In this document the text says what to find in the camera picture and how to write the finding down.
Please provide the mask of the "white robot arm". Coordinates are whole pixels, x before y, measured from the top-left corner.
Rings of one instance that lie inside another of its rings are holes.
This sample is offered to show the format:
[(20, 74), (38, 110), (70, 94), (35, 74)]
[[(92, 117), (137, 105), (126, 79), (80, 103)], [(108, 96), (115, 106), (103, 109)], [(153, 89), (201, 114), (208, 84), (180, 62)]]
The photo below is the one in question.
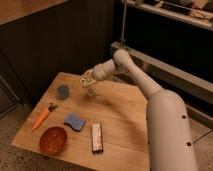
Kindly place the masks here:
[(80, 84), (88, 88), (121, 73), (128, 74), (147, 99), (150, 171), (198, 171), (184, 101), (140, 69), (126, 50), (116, 50), (112, 59), (84, 72)]

